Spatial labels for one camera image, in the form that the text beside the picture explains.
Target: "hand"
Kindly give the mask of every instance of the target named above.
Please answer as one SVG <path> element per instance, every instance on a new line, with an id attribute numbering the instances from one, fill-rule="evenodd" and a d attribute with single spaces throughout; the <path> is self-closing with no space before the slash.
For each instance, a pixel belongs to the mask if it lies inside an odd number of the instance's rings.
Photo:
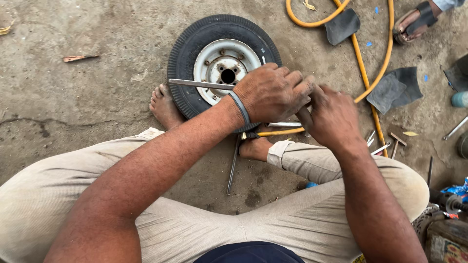
<path id="1" fill-rule="evenodd" d="M 250 122 L 278 122 L 310 101 L 313 77 L 302 81 L 299 71 L 267 63 L 249 72 L 234 92 L 249 113 Z"/>
<path id="2" fill-rule="evenodd" d="M 304 129 L 334 154 L 362 147 L 367 151 L 359 132 L 358 110 L 351 96 L 328 86 L 313 86 L 312 112 L 304 107 L 296 114 Z"/>

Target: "tire lever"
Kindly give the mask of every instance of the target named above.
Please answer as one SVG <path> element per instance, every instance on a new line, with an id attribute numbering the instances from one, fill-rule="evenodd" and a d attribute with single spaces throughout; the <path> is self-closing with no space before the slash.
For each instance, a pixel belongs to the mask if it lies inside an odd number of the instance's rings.
<path id="1" fill-rule="evenodd" d="M 178 79 L 169 79 L 169 83 L 183 85 L 183 86 L 195 86 L 200 88 L 213 88 L 213 89 L 223 89 L 223 90 L 233 90 L 234 85 L 228 84 L 218 84 L 211 82 L 200 82 L 193 80 L 178 80 Z"/>

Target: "wheel hub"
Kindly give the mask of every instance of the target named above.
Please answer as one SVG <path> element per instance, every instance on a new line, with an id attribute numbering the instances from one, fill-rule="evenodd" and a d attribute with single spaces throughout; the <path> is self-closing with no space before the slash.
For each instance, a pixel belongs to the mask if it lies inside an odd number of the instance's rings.
<path id="1" fill-rule="evenodd" d="M 193 68 L 193 80 L 236 85 L 248 72 L 262 64 L 255 52 L 234 39 L 220 39 L 209 43 L 199 54 Z M 228 90 L 197 87 L 202 98 L 217 104 Z"/>

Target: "dry leaf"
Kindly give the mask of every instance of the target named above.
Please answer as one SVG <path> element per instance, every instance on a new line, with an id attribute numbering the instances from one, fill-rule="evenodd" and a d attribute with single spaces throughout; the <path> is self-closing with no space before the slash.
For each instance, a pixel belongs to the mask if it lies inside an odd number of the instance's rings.
<path id="1" fill-rule="evenodd" d="M 6 35 L 8 33 L 10 33 L 10 29 L 11 29 L 11 26 L 13 26 L 13 22 L 15 22 L 14 20 L 11 21 L 11 24 L 5 28 L 0 28 L 0 35 Z"/>
<path id="2" fill-rule="evenodd" d="M 410 137 L 419 136 L 419 134 L 412 132 L 412 131 L 405 131 L 403 134 L 406 136 L 410 136 Z"/>
<path id="3" fill-rule="evenodd" d="M 317 11 L 313 5 L 309 5 L 309 0 L 304 0 L 303 4 L 304 4 L 304 6 L 309 8 L 310 10 Z"/>

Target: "forearm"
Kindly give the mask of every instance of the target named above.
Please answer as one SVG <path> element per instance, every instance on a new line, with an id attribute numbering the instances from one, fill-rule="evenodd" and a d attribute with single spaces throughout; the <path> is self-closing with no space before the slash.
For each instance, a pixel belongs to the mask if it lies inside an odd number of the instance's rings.
<path id="1" fill-rule="evenodd" d="M 60 261 L 68 252 L 77 251 L 101 256 L 105 246 L 133 247 L 129 250 L 139 252 L 135 219 L 201 156 L 242 125 L 240 112 L 228 96 L 122 158 L 78 198 L 47 259 Z"/>
<path id="2" fill-rule="evenodd" d="M 197 117 L 152 139 L 104 172 L 76 202 L 135 219 L 243 120 L 228 96 Z"/>
<path id="3" fill-rule="evenodd" d="M 413 227 L 366 143 L 335 153 L 345 185 L 346 217 L 368 262 L 427 262 Z"/>

